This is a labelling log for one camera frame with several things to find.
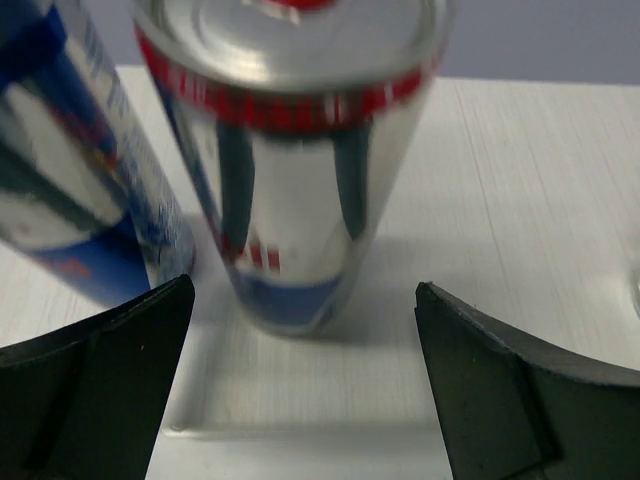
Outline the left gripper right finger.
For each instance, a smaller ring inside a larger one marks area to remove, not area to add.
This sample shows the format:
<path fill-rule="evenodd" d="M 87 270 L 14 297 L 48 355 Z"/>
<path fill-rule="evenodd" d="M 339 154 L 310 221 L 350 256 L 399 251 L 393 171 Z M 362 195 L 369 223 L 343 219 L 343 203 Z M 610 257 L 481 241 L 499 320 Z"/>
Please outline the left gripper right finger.
<path fill-rule="evenodd" d="M 456 479 L 636 479 L 639 373 L 560 348 L 433 283 L 416 324 Z"/>

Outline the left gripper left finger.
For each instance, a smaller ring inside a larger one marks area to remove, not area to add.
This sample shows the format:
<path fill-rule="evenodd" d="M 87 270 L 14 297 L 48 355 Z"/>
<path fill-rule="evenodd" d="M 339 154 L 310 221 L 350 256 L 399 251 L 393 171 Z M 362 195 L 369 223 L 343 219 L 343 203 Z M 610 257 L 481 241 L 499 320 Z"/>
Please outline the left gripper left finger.
<path fill-rule="evenodd" d="M 194 299 L 182 275 L 2 348 L 2 478 L 145 478 Z"/>

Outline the energy drink can silver top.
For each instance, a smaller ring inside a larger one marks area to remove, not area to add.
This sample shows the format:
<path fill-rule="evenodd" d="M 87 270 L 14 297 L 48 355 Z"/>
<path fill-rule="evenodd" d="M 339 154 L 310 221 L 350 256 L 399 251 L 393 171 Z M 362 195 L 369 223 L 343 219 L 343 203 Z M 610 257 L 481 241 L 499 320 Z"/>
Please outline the energy drink can silver top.
<path fill-rule="evenodd" d="M 193 267 L 190 227 L 80 1 L 1 5 L 1 239 L 107 306 Z"/>

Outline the energy drink can red tab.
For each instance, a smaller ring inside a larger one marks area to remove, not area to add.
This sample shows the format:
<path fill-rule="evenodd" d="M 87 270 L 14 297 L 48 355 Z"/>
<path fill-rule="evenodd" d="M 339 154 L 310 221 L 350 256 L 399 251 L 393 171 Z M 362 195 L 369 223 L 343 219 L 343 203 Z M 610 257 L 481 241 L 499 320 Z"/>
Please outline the energy drink can red tab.
<path fill-rule="evenodd" d="M 135 1 L 245 316 L 307 336 L 348 300 L 417 129 L 451 1 Z"/>

